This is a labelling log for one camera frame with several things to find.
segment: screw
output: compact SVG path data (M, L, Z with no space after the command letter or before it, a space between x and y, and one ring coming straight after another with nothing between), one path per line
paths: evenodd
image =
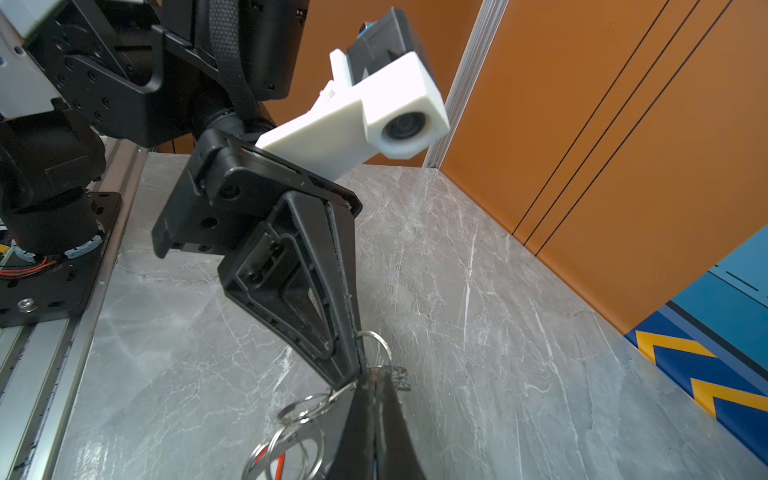
M35 299L25 298L18 301L18 311L22 313L34 312L38 309L38 304L35 303Z

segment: marble tabletop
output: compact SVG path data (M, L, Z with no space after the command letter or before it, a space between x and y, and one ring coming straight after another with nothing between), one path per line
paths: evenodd
M227 301L219 258L151 251L186 157L152 154L55 478L239 478L325 385ZM437 170L361 166L362 324L410 371L430 479L768 478L768 468Z

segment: blue panel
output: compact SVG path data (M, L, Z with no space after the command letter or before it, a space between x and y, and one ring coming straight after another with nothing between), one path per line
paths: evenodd
M768 227L755 233L710 272L768 307Z
M630 342L637 346L637 336L634 333L635 330L638 332L657 333L658 335L673 336L676 339L691 340L687 333L677 327L667 317L662 315L661 312L652 313L651 316L643 320L640 325L634 327L634 330L630 332L632 337L629 337L629 333L627 334L627 338L630 339Z
M681 352L680 350L654 347L656 365L688 395L694 396L690 379L726 386L742 392L762 395L754 385L737 375L723 360L713 356L697 355L696 353Z
M726 342L768 369L768 308L706 273L673 301Z
M715 398L720 423L768 464L768 412Z
M662 306L658 313L674 323L675 326L683 330L686 334L690 335L692 339L700 343L705 349L712 352L718 359L722 360L723 363L732 368L734 372L741 375L747 382L760 390L763 395L768 396L768 376L763 378L758 372L755 372L752 367L746 365L741 357L735 356L731 351L725 349L718 342L715 342L706 333L692 325L687 319L678 315L677 312L672 310L669 306Z

